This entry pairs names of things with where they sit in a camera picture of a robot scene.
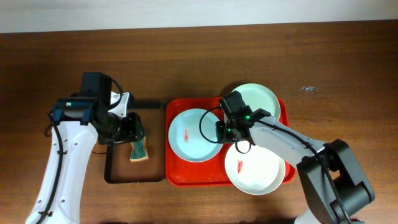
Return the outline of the green and yellow sponge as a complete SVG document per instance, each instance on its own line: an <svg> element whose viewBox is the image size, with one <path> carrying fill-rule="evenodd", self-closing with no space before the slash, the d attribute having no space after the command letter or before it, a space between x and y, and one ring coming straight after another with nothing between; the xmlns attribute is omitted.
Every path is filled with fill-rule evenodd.
<svg viewBox="0 0 398 224"><path fill-rule="evenodd" d="M131 142L131 147L132 147L130 155L131 162L140 162L148 160L149 156L147 153L146 137L143 137L139 141Z"/></svg>

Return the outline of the light blue plate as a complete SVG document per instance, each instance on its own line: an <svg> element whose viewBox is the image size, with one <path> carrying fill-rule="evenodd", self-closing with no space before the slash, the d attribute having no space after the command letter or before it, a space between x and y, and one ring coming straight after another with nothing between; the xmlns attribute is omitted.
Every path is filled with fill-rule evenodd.
<svg viewBox="0 0 398 224"><path fill-rule="evenodd" d="M217 141L216 122L219 118L208 112L199 123L206 110L194 108L178 114L168 130L168 140L173 152L188 162L205 162L215 157L223 147L220 143L207 141L200 130L210 141Z"/></svg>

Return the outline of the white plate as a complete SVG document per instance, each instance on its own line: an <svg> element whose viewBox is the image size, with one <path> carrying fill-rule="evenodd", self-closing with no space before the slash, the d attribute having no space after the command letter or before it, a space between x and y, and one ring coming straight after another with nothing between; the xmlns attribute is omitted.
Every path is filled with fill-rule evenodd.
<svg viewBox="0 0 398 224"><path fill-rule="evenodd" d="M285 161L272 151L250 146L247 141L231 145L224 159L231 183L250 195L265 195L276 190L285 177Z"/></svg>

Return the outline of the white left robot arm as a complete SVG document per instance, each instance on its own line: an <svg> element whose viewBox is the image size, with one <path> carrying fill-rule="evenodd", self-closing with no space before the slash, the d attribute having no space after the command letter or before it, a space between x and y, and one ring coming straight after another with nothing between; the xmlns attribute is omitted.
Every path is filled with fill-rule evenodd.
<svg viewBox="0 0 398 224"><path fill-rule="evenodd" d="M86 169L96 144L142 142L135 112L111 112L98 99L64 98L49 113L52 143L37 201L26 223L79 223Z"/></svg>

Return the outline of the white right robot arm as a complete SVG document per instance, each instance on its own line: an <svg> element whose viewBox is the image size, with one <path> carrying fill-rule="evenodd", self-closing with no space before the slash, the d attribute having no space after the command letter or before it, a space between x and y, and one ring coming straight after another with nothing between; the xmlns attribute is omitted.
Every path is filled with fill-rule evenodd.
<svg viewBox="0 0 398 224"><path fill-rule="evenodd" d="M336 139L312 139L264 109L252 111L233 91L219 100L225 122L216 123L218 143L248 141L294 166L308 209L295 223L351 223L351 216L375 199L374 189L350 146Z"/></svg>

